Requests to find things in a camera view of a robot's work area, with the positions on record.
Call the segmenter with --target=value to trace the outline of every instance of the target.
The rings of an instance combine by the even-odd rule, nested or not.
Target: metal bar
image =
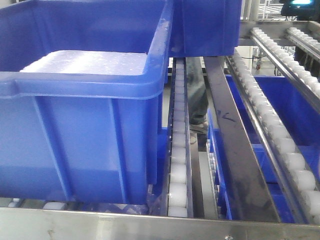
[[[260,170],[244,124],[224,75],[219,57],[205,57],[214,108],[221,135],[228,198],[235,220],[279,222],[279,216]]]
[[[296,223],[299,224],[309,224],[313,222],[312,217],[309,214],[309,211],[306,208],[306,204],[302,199],[296,184],[292,182],[289,172],[283,166],[282,161],[280,160],[280,154],[277,154],[277,149],[272,143],[272,140],[266,134],[261,122],[258,119],[256,112],[252,104],[250,103],[249,97],[246,94],[245,89],[240,83],[240,80],[235,73],[235,70],[232,66],[232,63],[228,57],[226,59],[226,64],[232,75],[233,81],[238,89],[238,92],[241,96],[242,102],[244,103],[245,109],[249,115],[251,123],[259,137],[260,142],[262,143],[266,155],[269,157],[273,171],[277,177],[277,183],[279,184],[282,193],[284,194],[291,213],[294,217]]]
[[[197,140],[197,134],[194,132],[190,132],[190,156],[191,156],[191,169],[192,169],[193,216],[195,218],[204,219],[205,211],[204,211],[202,184],[201,184],[198,140]]]
[[[253,41],[256,43],[258,47],[260,47],[264,53],[267,55],[269,60],[280,70],[280,72],[294,85],[299,92],[303,95],[303,97],[309,102],[309,104],[320,113],[320,99],[315,93],[306,86],[306,84],[296,76],[293,71],[282,64],[281,60],[269,50],[269,48],[261,42],[256,36],[252,36]]]
[[[319,240],[320,227],[112,213],[0,208],[1,239]]]

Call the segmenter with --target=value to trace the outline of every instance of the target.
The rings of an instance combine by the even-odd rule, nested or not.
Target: blue bin
[[[171,57],[233,55],[242,0],[174,0]]]
[[[0,196],[144,204],[157,182],[172,1],[0,9]],[[59,50],[147,53],[143,74],[19,72]]]

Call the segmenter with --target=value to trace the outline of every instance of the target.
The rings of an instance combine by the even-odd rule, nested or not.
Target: stainless steel frame
[[[3,240],[319,240],[320,226],[0,208]]]

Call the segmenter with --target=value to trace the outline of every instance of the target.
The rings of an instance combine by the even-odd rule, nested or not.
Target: person's leg
[[[200,125],[206,121],[208,99],[200,57],[186,57],[189,123]]]

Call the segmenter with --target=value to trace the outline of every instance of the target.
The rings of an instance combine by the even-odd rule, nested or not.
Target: shoe
[[[189,128],[191,131],[197,134],[207,134],[208,133],[208,121],[204,121],[200,124],[190,124]]]

